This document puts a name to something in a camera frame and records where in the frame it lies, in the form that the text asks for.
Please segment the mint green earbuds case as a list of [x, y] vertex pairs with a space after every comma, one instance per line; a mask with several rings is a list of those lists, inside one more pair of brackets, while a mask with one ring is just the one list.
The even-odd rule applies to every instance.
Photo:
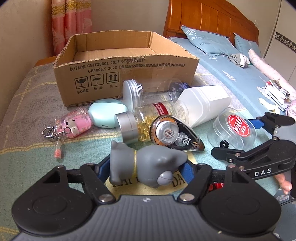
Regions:
[[101, 99], [93, 102], [88, 109], [93, 125], [99, 128], [114, 128], [115, 115], [128, 111], [126, 105], [117, 99]]

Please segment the red toy train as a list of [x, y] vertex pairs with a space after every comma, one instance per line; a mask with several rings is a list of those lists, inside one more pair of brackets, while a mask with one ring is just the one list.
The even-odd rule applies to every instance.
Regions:
[[208, 188], [208, 192], [212, 192], [224, 187], [224, 183], [212, 183]]

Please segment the blue bed sheet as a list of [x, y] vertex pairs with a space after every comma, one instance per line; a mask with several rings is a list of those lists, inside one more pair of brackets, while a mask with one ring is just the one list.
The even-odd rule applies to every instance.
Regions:
[[179, 44], [200, 59], [195, 79], [210, 84], [224, 84], [241, 102], [253, 117], [263, 115], [268, 109], [259, 102], [262, 98], [270, 104], [274, 102], [266, 98], [260, 88], [266, 86], [269, 78], [254, 66], [240, 68], [230, 62], [226, 56], [209, 56], [190, 43], [188, 39], [171, 37], [171, 41]]

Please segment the pink white blanket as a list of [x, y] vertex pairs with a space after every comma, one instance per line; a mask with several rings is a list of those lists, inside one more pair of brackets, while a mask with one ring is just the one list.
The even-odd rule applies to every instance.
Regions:
[[259, 69], [270, 80], [277, 80], [280, 86], [287, 90], [290, 95], [295, 96], [295, 89], [286, 81], [286, 79], [278, 73], [273, 67], [268, 65], [264, 59], [259, 57], [252, 49], [249, 49], [248, 56], [250, 62]]

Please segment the patterned table blanket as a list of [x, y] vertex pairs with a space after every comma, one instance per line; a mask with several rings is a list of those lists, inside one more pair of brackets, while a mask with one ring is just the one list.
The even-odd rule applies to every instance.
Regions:
[[[42, 130], [52, 126], [55, 119], [76, 109], [64, 106], [53, 72], [53, 63], [33, 67], [25, 76], [11, 100], [1, 123], [1, 240], [11, 240], [19, 233], [11, 216], [14, 201], [57, 165], [79, 169], [85, 163], [98, 163], [110, 153], [111, 141], [122, 142], [120, 132], [114, 128], [93, 126], [74, 139], [62, 141], [62, 159], [54, 158], [55, 142], [43, 137]], [[194, 130], [205, 143], [203, 153], [189, 153], [193, 163], [204, 161], [214, 169], [225, 169], [210, 154], [212, 146], [207, 140], [209, 121]], [[119, 194], [173, 194], [175, 197], [187, 186], [183, 176], [176, 172], [170, 186], [152, 189], [136, 178], [124, 181], [123, 187], [108, 188]]]

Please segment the crumpled grey cloth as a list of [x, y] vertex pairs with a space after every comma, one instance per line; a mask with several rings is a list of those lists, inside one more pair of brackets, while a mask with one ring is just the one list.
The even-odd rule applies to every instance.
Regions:
[[228, 60], [240, 68], [247, 68], [250, 65], [249, 58], [241, 53], [229, 55]]

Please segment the blue pillow far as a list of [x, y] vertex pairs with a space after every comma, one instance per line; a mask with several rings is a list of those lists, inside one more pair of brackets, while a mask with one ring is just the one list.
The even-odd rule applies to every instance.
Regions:
[[234, 35], [235, 35], [235, 37], [234, 37], [235, 47], [240, 53], [249, 57], [248, 51], [250, 49], [252, 49], [259, 57], [261, 57], [261, 52], [260, 52], [259, 46], [256, 42], [246, 40], [246, 39], [240, 37], [236, 33], [234, 33]]

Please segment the blue pillow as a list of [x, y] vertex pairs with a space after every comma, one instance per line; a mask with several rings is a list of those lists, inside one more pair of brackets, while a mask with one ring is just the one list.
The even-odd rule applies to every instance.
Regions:
[[234, 37], [235, 47], [240, 53], [249, 57], [248, 51], [250, 49], [252, 49], [259, 57], [261, 57], [261, 52], [260, 52], [259, 46], [256, 42], [246, 40], [246, 39], [240, 37], [236, 33], [234, 33], [234, 35], [235, 35], [235, 37]]
[[181, 29], [194, 46], [208, 55], [229, 56], [239, 53], [225, 36], [188, 28], [184, 25], [182, 25]]

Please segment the blue pillow near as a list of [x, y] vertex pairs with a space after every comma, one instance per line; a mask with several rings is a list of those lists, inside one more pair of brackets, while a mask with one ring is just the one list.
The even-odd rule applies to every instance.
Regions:
[[239, 53], [225, 36], [188, 28], [184, 25], [182, 25], [181, 29], [194, 46], [208, 55], [229, 56]]

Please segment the correction tape dispenser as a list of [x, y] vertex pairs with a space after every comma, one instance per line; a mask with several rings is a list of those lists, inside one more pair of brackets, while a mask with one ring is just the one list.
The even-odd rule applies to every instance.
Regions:
[[183, 152], [203, 152], [201, 138], [183, 121], [172, 115], [156, 118], [149, 129], [149, 137], [155, 145]]

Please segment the clear jar with gold capsules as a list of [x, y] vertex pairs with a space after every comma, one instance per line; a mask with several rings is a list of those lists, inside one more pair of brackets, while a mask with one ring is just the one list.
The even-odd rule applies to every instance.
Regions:
[[149, 130], [152, 122], [162, 115], [172, 115], [187, 123], [189, 113], [181, 101], [164, 101], [147, 104], [133, 111], [126, 111], [115, 115], [116, 127], [121, 132], [124, 143], [150, 141]]

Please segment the wooden bed headboard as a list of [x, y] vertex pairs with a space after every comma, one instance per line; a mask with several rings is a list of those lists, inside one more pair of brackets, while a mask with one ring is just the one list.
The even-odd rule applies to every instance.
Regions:
[[163, 36], [185, 38], [182, 25], [223, 35], [234, 44], [234, 35], [259, 43], [259, 30], [228, 1], [169, 1]]

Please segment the open cardboard box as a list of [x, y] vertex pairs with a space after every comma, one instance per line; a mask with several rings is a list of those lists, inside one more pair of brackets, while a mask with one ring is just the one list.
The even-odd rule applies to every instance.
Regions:
[[72, 36], [53, 70], [66, 107], [122, 96], [125, 80], [191, 84], [199, 58], [150, 31], [102, 31]]

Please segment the pink floral curtain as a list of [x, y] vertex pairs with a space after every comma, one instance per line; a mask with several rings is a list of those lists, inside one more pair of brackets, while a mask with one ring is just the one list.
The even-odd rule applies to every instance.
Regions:
[[58, 55], [75, 34], [92, 32], [91, 0], [52, 0], [52, 34]]

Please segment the pink cat keychain bottle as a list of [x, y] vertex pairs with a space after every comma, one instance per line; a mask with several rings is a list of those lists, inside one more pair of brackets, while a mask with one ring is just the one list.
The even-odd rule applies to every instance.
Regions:
[[64, 139], [75, 138], [89, 130], [92, 120], [86, 108], [79, 107], [55, 120], [55, 125], [42, 130], [42, 135], [55, 142], [54, 158], [62, 159], [62, 142]]

